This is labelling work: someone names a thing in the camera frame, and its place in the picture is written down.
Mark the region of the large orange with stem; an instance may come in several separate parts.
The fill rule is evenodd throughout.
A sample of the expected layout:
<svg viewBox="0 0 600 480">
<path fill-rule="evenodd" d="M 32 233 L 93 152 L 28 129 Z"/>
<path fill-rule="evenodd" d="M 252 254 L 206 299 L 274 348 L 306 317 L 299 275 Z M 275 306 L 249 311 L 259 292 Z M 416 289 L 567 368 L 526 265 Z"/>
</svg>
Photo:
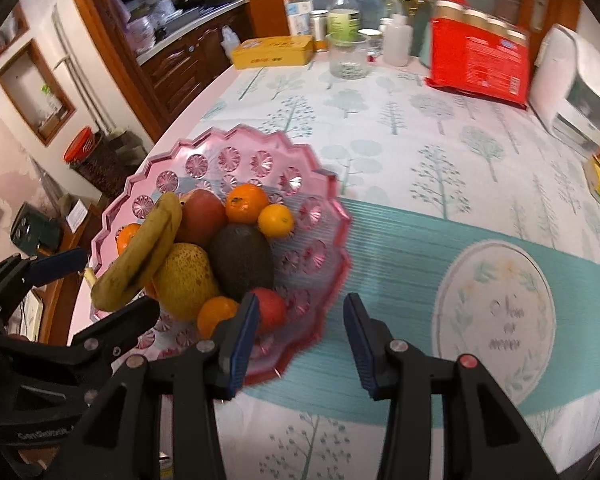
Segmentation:
<svg viewBox="0 0 600 480">
<path fill-rule="evenodd" d="M 206 301 L 200 308 L 196 319 L 200 338 L 210 339 L 216 326 L 234 318 L 238 306 L 238 302 L 225 296 L 216 296 Z"/>
</svg>

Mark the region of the yellow spotted banana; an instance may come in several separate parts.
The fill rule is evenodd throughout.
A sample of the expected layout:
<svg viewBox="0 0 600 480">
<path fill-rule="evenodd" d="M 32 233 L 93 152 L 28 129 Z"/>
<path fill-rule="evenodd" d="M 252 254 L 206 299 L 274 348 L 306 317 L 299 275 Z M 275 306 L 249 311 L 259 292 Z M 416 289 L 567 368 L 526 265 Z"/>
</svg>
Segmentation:
<svg viewBox="0 0 600 480">
<path fill-rule="evenodd" d="M 92 286 L 95 309 L 116 312 L 133 300 L 166 260 L 181 220 L 178 196 L 172 192 L 163 194 L 125 251 Z"/>
</svg>

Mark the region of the red lychee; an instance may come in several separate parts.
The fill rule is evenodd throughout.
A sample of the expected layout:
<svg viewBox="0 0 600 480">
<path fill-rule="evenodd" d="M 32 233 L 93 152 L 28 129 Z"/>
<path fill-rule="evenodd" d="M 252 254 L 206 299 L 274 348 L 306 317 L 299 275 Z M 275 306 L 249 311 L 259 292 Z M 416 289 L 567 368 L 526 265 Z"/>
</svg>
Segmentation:
<svg viewBox="0 0 600 480">
<path fill-rule="evenodd" d="M 271 333 L 286 324 L 286 302 L 277 292 L 263 287 L 251 291 L 258 298 L 260 309 L 259 334 Z"/>
</svg>

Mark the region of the small orange mandarin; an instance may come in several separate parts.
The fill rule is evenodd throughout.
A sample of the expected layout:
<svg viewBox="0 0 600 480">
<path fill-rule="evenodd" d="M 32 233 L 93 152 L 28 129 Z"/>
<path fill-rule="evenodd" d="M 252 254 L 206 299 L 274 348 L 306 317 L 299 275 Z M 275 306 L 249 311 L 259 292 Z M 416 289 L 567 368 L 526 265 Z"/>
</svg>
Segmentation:
<svg viewBox="0 0 600 480">
<path fill-rule="evenodd" d="M 140 224 L 130 223 L 127 226 L 124 226 L 117 232 L 116 236 L 116 244 L 117 244 L 117 253 L 119 255 L 128 248 L 130 241 L 140 230 Z"/>
</svg>

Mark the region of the small yellow-orange kumquat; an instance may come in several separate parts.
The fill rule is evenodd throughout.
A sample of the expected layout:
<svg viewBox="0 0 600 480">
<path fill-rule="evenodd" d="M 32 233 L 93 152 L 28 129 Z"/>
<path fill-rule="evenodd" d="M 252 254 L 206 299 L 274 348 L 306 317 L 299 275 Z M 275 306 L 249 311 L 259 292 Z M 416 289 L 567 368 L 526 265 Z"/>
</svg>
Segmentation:
<svg viewBox="0 0 600 480">
<path fill-rule="evenodd" d="M 264 207 L 258 217 L 258 229 L 268 238 L 282 238 L 294 230 L 294 215 L 283 204 Z"/>
</svg>

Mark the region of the dark avocado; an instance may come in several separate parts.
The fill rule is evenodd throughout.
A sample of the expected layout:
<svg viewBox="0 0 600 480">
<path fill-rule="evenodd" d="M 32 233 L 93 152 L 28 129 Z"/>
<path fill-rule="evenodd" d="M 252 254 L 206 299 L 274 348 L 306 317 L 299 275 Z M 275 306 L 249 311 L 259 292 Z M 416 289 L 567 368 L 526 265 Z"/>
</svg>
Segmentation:
<svg viewBox="0 0 600 480">
<path fill-rule="evenodd" d="M 274 287 L 270 243 L 254 226 L 229 223 L 208 247 L 215 281 L 224 296 L 236 301 L 253 289 Z"/>
</svg>

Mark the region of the red lid container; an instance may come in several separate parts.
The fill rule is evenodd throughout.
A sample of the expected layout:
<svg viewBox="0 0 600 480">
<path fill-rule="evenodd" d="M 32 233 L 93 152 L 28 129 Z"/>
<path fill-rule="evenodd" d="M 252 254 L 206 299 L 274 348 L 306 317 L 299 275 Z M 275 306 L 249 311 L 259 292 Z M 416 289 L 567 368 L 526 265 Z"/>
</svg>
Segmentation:
<svg viewBox="0 0 600 480">
<path fill-rule="evenodd" d="M 94 150 L 95 145 L 96 134 L 92 128 L 89 126 L 82 128 L 66 149 L 64 161 L 67 164 L 83 162 Z"/>
</svg>

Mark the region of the tree pattern tablecloth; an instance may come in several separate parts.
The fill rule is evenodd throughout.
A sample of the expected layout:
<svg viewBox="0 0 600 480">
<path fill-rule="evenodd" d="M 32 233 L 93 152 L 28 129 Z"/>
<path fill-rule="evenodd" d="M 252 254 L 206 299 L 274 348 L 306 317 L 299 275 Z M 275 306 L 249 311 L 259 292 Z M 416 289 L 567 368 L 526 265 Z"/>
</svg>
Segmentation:
<svg viewBox="0 0 600 480">
<path fill-rule="evenodd" d="M 216 408 L 230 478 L 376 476 L 388 406 L 358 379 L 350 292 L 420 351 L 476 356 L 562 478 L 600 478 L 600 204 L 530 112 L 385 67 L 229 70 L 107 209 L 94 267 L 161 194 L 247 182 L 294 232 L 272 245 L 288 320 Z"/>
</svg>

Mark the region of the clear glass cup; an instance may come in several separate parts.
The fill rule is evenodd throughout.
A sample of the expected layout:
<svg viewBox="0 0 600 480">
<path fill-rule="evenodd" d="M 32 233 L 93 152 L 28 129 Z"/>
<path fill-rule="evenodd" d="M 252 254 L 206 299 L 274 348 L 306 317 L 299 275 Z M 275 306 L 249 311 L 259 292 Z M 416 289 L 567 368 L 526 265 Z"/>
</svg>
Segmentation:
<svg viewBox="0 0 600 480">
<path fill-rule="evenodd" d="M 370 71 L 368 62 L 368 40 L 357 34 L 355 37 L 343 39 L 329 34 L 327 36 L 329 73 L 332 76 L 357 80 L 363 79 Z"/>
</svg>

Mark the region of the red snack package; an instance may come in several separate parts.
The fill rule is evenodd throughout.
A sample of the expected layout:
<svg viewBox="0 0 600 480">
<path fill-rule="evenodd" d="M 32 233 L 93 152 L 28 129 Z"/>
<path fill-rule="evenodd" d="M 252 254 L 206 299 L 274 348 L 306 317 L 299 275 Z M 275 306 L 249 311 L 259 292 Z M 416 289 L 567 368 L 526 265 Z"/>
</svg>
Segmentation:
<svg viewBox="0 0 600 480">
<path fill-rule="evenodd" d="M 432 4 L 427 84 L 526 106 L 530 70 L 527 33 L 468 6 L 465 0 L 425 1 Z"/>
</svg>

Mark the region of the white squeeze bottle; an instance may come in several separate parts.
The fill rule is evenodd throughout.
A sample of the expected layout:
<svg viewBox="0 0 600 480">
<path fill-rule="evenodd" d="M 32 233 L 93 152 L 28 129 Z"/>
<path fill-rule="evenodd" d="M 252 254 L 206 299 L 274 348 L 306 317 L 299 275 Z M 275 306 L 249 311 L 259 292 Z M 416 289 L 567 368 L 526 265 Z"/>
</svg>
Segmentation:
<svg viewBox="0 0 600 480">
<path fill-rule="evenodd" d="M 384 43 L 382 44 L 382 57 L 384 62 L 394 67 L 407 66 L 410 60 L 413 27 L 407 23 L 403 6 L 400 0 L 386 0 L 392 5 L 390 22 L 382 30 Z"/>
</svg>

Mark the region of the yellow flat box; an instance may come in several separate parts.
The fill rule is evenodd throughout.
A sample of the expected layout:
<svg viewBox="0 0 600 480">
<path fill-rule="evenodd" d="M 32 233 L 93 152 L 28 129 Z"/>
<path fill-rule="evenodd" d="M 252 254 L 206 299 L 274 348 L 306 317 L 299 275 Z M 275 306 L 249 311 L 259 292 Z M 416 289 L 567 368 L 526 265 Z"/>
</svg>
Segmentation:
<svg viewBox="0 0 600 480">
<path fill-rule="evenodd" d="M 275 36 L 252 38 L 232 52 L 238 70 L 260 67 L 303 66 L 314 57 L 311 36 Z"/>
</svg>

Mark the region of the clear bottle green label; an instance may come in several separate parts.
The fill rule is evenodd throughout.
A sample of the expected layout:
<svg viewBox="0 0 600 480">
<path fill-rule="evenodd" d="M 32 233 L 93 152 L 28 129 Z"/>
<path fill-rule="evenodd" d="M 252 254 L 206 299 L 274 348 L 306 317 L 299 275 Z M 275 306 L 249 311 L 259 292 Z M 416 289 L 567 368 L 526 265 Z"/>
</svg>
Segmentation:
<svg viewBox="0 0 600 480">
<path fill-rule="evenodd" d="M 360 10 L 355 0 L 332 0 L 327 10 L 327 32 L 332 40 L 354 41 L 360 28 Z"/>
</svg>

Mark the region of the small metal can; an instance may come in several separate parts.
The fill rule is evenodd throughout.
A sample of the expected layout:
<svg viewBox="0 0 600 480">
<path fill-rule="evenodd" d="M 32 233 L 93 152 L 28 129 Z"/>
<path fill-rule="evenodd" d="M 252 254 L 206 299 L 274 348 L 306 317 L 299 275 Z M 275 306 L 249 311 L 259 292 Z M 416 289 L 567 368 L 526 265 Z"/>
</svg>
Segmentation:
<svg viewBox="0 0 600 480">
<path fill-rule="evenodd" d="M 310 31 L 313 37 L 314 50 L 324 52 L 328 49 L 327 45 L 327 10 L 313 10 L 310 13 Z"/>
</svg>

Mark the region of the small white blue carton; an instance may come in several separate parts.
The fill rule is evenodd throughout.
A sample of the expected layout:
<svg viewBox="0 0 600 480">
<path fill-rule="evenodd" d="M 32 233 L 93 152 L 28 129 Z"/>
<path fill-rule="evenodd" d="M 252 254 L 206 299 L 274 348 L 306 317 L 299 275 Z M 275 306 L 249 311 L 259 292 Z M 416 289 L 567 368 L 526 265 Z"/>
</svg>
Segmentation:
<svg viewBox="0 0 600 480">
<path fill-rule="evenodd" d="M 284 8 L 291 36 L 308 36 L 313 0 L 284 0 Z"/>
</svg>

